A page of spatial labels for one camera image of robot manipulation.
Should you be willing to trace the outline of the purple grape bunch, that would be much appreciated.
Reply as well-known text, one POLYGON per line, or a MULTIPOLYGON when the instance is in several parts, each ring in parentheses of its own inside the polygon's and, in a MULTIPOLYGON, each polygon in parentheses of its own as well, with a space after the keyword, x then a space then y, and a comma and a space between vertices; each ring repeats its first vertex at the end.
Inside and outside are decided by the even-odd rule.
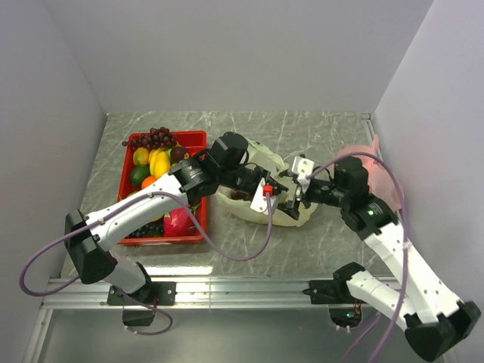
POLYGON ((133 136, 129 140, 122 142, 123 147, 129 147, 132 150, 137 150, 143 147, 147 150, 162 149, 168 150, 172 147, 178 146, 177 137, 166 127, 151 128, 147 133, 142 133, 139 136, 133 136))
POLYGON ((251 200, 251 196, 243 191, 231 191, 229 194, 229 197, 232 200, 243 200, 243 201, 251 200))

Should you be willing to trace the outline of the green avocado print plastic bag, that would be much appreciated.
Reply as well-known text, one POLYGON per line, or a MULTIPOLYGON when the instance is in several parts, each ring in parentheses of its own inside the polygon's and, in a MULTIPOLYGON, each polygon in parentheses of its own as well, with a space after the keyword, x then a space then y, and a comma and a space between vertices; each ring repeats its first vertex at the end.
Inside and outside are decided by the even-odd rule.
MULTIPOLYGON (((281 183, 283 186, 288 187, 289 191, 283 192, 278 196, 278 206, 281 206, 283 202, 287 202, 292 196, 295 186, 292 183, 292 178, 280 176, 280 174, 289 168, 289 164, 285 163, 282 157, 275 152, 271 151, 264 144, 258 141, 248 139, 248 162, 249 168, 254 169, 255 164, 268 170, 271 173, 271 177, 281 183)), ((243 219, 248 222, 254 222, 258 224, 268 224, 267 203, 264 200, 262 202, 263 211, 260 209, 254 210, 252 206, 252 197, 249 200, 233 199, 231 197, 233 190, 226 187, 219 187, 215 197, 220 202, 226 212, 237 216, 239 219, 243 219)), ((305 207, 303 203, 299 205, 299 218, 297 220, 291 218, 283 211, 272 208, 272 224, 273 226, 281 227, 300 227, 307 223, 312 214, 316 211, 317 204, 310 203, 308 207, 305 207)))

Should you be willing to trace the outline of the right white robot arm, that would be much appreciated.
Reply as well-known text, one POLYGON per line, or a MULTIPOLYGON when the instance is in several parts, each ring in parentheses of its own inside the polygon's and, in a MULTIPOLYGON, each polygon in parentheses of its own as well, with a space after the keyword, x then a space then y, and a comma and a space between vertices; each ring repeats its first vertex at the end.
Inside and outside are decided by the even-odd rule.
POLYGON ((297 218, 300 203, 340 208, 345 224, 385 263, 400 285, 395 291, 376 279, 362 265, 351 262, 336 270, 322 287, 310 281, 305 293, 314 304, 360 300, 400 327, 412 350, 433 362, 466 339, 480 319, 476 303, 463 301, 436 275, 407 237, 399 217, 370 192, 368 171, 360 153, 339 158, 334 175, 317 179, 320 169, 298 156, 284 172, 296 185, 294 197, 284 207, 297 218))

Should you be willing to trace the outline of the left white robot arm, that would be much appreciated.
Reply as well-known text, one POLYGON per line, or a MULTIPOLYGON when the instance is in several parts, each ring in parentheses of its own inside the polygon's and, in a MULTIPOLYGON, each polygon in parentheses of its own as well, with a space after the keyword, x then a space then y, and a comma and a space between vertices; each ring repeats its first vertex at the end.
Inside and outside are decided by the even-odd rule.
POLYGON ((123 290, 133 303, 147 302, 153 287, 144 267, 115 257, 110 250, 156 217, 188 207, 221 186, 248 193, 256 199, 258 213, 271 215, 278 195, 287 187, 267 169, 242 163, 248 146, 242 135, 226 132, 211 147, 182 160, 144 190, 89 215, 78 210, 69 213, 65 247, 80 281, 106 281, 123 290))

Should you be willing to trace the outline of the pink plastic bag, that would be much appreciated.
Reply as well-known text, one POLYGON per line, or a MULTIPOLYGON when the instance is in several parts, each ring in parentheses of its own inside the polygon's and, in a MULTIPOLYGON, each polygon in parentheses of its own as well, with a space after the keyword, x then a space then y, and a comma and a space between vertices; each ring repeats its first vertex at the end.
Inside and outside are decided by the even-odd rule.
MULTIPOLYGON (((342 149, 336 157, 347 156, 348 154, 355 152, 365 152, 376 156, 379 149, 379 143, 379 136, 376 134, 371 146, 348 146, 342 149)), ((401 203, 393 181, 387 171, 377 161, 370 157, 359 155, 358 158, 362 161, 363 167, 368 171, 368 185, 370 192, 385 201, 393 212, 398 212, 401 209, 401 203)))

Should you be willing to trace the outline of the pink fake dragon fruit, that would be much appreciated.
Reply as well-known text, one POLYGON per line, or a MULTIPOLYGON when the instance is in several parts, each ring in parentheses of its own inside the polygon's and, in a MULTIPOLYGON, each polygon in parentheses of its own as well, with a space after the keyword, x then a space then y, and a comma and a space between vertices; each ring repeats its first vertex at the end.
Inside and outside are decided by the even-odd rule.
POLYGON ((196 209, 178 208, 166 213, 163 217, 163 235, 165 237, 183 237, 192 235, 196 231, 194 221, 190 215, 195 215, 196 209))

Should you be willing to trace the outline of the orange fake orange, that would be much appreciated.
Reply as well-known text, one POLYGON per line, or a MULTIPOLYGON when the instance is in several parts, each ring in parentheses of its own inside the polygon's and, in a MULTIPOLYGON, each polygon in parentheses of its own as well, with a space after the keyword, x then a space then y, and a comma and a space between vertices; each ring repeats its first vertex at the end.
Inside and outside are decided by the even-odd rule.
POLYGON ((147 188, 148 186, 152 185, 157 178, 154 175, 148 176, 142 183, 141 183, 141 188, 147 188))

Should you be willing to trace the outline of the dark green fake avocado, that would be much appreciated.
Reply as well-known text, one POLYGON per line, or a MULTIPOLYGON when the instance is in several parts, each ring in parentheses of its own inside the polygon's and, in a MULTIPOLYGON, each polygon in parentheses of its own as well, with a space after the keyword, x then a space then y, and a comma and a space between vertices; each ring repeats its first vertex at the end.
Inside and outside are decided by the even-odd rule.
POLYGON ((151 173, 148 165, 136 166, 129 176, 131 185, 134 188, 140 188, 143 181, 149 176, 151 176, 151 173))

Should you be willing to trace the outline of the red plastic crate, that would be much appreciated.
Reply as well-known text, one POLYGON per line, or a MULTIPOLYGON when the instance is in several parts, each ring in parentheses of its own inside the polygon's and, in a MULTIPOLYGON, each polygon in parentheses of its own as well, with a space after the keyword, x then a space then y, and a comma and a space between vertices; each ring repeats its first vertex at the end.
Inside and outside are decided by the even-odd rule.
MULTIPOLYGON (((207 135, 203 130, 174 131, 173 134, 176 136, 177 141, 190 151, 190 154, 195 154, 207 146, 207 135)), ((130 175, 135 169, 135 164, 132 159, 133 153, 134 151, 128 147, 124 157, 121 179, 119 183, 117 196, 118 201, 121 201, 128 197, 131 193, 140 190, 140 188, 133 186, 130 180, 130 175)), ((203 197, 200 200, 200 205, 195 209, 194 216, 200 223, 203 230, 207 231, 208 200, 206 197, 203 197)), ((119 242, 119 244, 123 246, 140 247, 164 244, 198 244, 204 241, 203 236, 195 227, 191 228, 190 230, 184 229, 183 232, 184 234, 177 234, 176 236, 169 235, 168 237, 124 238, 119 242)))

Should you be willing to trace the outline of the purple grape bunch top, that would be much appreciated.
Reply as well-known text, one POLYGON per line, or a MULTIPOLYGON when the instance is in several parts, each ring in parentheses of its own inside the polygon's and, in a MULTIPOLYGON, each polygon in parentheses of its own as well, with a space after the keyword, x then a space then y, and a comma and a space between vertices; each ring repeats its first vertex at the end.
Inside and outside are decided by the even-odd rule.
POLYGON ((143 147, 147 150, 162 149, 168 150, 172 147, 178 146, 177 137, 166 127, 151 128, 147 133, 142 133, 139 136, 133 136, 129 140, 122 142, 123 147, 129 147, 132 150, 137 150, 143 147))

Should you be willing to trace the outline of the dark blue grape bunch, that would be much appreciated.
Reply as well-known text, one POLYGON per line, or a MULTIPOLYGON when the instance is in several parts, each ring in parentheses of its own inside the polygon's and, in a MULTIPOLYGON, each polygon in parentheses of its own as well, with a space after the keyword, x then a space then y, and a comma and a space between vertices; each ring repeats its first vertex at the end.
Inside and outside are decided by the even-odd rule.
POLYGON ((128 234, 127 238, 152 238, 162 237, 164 235, 163 225, 160 223, 151 222, 148 223, 132 233, 128 234))

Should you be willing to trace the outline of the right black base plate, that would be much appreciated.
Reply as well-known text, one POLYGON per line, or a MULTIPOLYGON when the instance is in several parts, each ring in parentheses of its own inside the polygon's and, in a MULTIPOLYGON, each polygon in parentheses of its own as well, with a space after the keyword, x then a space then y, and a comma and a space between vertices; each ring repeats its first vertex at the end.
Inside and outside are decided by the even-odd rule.
POLYGON ((362 301, 349 295, 349 291, 335 280, 310 280, 302 291, 312 305, 327 306, 330 322, 337 328, 354 330, 369 325, 377 316, 366 316, 362 301))

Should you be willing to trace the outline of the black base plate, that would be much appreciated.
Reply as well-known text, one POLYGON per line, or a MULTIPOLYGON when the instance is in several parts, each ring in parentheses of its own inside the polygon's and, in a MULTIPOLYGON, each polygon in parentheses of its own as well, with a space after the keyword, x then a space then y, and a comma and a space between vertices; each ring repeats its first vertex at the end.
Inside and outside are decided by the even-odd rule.
POLYGON ((160 309, 164 306, 173 306, 175 295, 174 281, 152 282, 146 293, 132 295, 111 286, 107 295, 107 305, 123 307, 122 320, 128 329, 150 327, 157 313, 167 317, 171 327, 172 318, 169 318, 166 312, 160 312, 160 309))
POLYGON ((330 322, 337 328, 354 330, 369 325, 377 316, 366 316, 362 301, 349 295, 349 291, 335 280, 310 280, 302 291, 312 305, 327 306, 330 322))

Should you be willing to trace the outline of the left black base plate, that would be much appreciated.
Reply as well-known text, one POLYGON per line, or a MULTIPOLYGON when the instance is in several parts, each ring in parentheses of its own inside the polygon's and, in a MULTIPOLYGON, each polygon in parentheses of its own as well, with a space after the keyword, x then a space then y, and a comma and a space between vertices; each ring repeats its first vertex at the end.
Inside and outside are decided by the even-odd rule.
POLYGON ((128 329, 150 327, 157 313, 167 317, 171 327, 172 318, 169 318, 166 312, 160 312, 160 309, 164 306, 173 306, 175 295, 174 281, 152 282, 146 293, 132 295, 111 286, 107 295, 107 305, 123 307, 122 320, 128 329))

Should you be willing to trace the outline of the aluminium rail frame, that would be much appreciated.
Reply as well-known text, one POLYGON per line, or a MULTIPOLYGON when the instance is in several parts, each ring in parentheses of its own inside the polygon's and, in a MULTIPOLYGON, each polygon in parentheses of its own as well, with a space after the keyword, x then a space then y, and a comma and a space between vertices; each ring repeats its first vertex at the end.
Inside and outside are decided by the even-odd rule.
MULTIPOLYGON (((110 113, 82 201, 95 211, 115 201, 125 151, 135 132, 166 126, 203 130, 209 140, 233 131, 265 144, 285 161, 298 154, 324 163, 350 144, 371 141, 363 113, 324 111, 187 111, 110 113)), ((388 321, 347 330, 326 306, 303 294, 311 279, 330 278, 349 262, 392 281, 380 257, 361 243, 337 209, 319 206, 299 228, 276 228, 267 250, 249 262, 226 259, 206 244, 124 247, 118 254, 177 284, 169 313, 153 337, 125 330, 121 308, 106 305, 107 285, 74 284, 42 306, 34 359, 39 362, 364 362, 388 321)))

